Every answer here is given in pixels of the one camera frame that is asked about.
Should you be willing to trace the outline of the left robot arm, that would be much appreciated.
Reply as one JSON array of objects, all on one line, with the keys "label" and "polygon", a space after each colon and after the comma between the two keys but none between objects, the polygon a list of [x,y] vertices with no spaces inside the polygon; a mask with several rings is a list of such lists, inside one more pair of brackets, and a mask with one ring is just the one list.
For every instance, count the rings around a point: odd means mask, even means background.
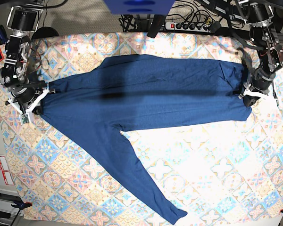
[{"label": "left robot arm", "polygon": [[235,5],[244,22],[250,26],[253,45],[239,37],[236,39],[244,47],[256,50],[259,57],[259,66],[249,74],[239,96],[250,107],[260,98],[269,98],[269,87],[274,86],[276,72],[283,68],[283,48],[272,22],[274,13],[270,5],[252,3],[250,0],[236,0]]}]

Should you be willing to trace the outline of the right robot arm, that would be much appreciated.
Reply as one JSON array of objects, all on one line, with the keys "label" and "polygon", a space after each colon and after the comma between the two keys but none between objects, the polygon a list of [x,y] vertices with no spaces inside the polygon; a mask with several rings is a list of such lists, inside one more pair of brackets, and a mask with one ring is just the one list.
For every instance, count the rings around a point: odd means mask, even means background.
[{"label": "right robot arm", "polygon": [[44,6],[43,0],[34,0],[12,7],[8,16],[7,28],[12,34],[5,45],[6,59],[0,69],[0,83],[11,93],[12,103],[19,105],[22,114],[29,110],[36,115],[43,113],[38,97],[44,94],[47,85],[35,72],[27,72],[27,67],[32,40],[58,36],[52,27],[38,27]]}]

